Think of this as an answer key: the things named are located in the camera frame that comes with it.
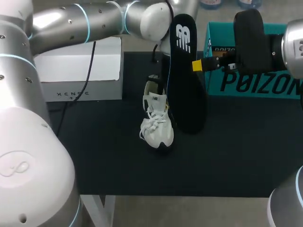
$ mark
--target black insole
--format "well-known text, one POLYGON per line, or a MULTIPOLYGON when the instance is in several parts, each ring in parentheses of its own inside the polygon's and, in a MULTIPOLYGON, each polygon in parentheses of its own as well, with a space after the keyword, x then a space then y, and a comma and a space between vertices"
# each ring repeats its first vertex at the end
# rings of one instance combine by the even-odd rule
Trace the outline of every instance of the black insole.
POLYGON ((197 54, 195 20, 187 14, 174 17, 170 25, 170 70, 167 84, 169 108, 184 133, 200 132, 206 119, 206 92, 192 62, 197 54))

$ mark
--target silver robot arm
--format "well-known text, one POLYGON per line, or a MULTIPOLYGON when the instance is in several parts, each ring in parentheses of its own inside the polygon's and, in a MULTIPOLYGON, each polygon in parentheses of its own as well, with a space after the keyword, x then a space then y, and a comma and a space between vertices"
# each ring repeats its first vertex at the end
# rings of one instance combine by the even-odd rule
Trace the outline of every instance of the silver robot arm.
MULTIPOLYGON (((196 18, 199 0, 170 0, 196 18)), ((53 133, 33 56, 113 35, 161 41, 166 3, 73 4, 33 16, 31 0, 0 0, 0 227, 81 227, 72 160, 53 133)), ((161 51, 170 53, 169 39, 161 51)))

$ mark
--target table leg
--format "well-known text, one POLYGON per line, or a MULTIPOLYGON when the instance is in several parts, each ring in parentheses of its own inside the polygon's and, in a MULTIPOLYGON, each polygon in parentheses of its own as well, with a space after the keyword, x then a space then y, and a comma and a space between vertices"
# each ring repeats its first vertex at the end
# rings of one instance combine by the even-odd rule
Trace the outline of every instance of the table leg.
POLYGON ((99 195, 81 195, 81 199, 95 227, 113 226, 115 196, 106 196, 104 206, 99 195))

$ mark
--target shoelace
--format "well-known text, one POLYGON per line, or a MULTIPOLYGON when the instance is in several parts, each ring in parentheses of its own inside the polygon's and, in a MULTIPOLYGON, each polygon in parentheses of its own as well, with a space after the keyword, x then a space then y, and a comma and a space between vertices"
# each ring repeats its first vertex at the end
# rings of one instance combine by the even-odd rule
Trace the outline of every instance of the shoelace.
POLYGON ((148 132, 152 132, 154 130, 157 129, 157 127, 159 126, 160 123, 165 123, 166 122, 166 115, 167 115, 167 110, 165 110, 163 112, 163 114, 156 114, 155 112, 152 112, 150 114, 151 110, 150 108, 148 107, 147 109, 147 114, 148 114, 148 117, 149 117, 149 120, 147 121, 146 125, 142 127, 140 133, 139 133, 139 136, 141 139, 145 140, 144 139, 144 133, 145 131, 147 130, 148 132))

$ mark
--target black tablecloth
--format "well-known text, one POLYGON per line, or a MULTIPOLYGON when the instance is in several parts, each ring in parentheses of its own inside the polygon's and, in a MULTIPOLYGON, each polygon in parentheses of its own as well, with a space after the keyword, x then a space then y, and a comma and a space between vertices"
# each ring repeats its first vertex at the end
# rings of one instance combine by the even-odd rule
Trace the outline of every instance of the black tablecloth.
MULTIPOLYGON (((268 197, 303 164, 303 112, 289 99, 211 96, 202 133, 176 129, 172 153, 151 152, 139 139, 145 80, 159 69, 149 59, 125 55, 123 100, 67 110, 59 138, 81 194, 268 197)), ((55 130, 60 117, 51 114, 55 130)))

